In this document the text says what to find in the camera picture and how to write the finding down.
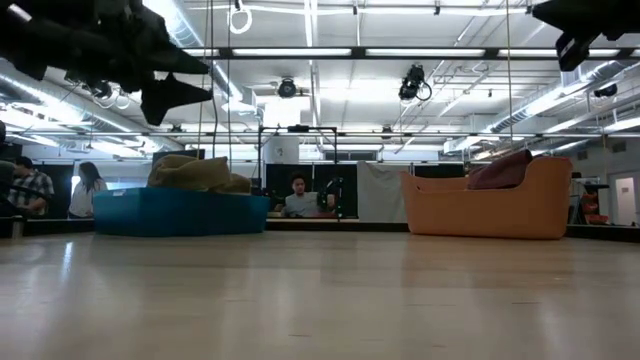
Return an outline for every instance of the person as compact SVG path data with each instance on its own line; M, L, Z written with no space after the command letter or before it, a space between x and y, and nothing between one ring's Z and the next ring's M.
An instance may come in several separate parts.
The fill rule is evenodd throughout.
M107 183L100 176L96 165L92 162L80 164L78 169L80 182L73 189L70 219L89 219L93 217L93 196L99 191L108 190Z
M291 188L293 195L285 198L285 206L282 208L282 217L320 217L323 210L318 206L318 193L305 192L306 183L304 176L295 173L291 176ZM329 209L335 205L335 197L329 195L327 199Z
M34 169L33 162L28 157L21 156L16 159L14 176L14 186L36 191L46 198L51 198L54 194L51 178ZM47 213L47 201L37 194L11 189L8 200L29 214L45 215Z

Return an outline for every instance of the blue tub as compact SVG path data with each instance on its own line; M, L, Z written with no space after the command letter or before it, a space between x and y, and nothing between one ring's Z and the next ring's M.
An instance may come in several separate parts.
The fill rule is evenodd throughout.
M96 231L140 237L264 231L269 199L165 188L103 191L93 199Z

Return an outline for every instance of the plaid shirt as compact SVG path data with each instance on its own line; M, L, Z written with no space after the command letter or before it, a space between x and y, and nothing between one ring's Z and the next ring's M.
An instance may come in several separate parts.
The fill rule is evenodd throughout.
M13 185L40 192L47 197L53 196L54 193L51 178L47 174L38 171L34 171L29 176L16 178L13 180ZM11 189L8 200L18 207L28 206L33 201L38 200L38 196Z

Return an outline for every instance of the maroon cushion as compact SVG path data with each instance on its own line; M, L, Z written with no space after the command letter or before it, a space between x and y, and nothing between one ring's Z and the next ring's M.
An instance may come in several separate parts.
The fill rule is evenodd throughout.
M522 183L533 157L529 150L503 157L469 174L469 190L509 189Z

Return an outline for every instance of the man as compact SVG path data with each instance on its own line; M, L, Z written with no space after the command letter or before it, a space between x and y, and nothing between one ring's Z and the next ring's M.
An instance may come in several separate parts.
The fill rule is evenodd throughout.
M283 217L320 217L322 209L318 206L318 193L305 192L304 176L295 173L291 177L291 188L293 195L287 196L285 206L282 209ZM335 205L335 197L329 195L327 197L327 205L332 209Z
M33 162L28 157L19 157L14 170L16 176L13 185L37 191L46 197L53 196L53 182L47 174L33 168ZM34 215L44 215L47 212L47 202L36 194L11 189L9 201L16 207Z

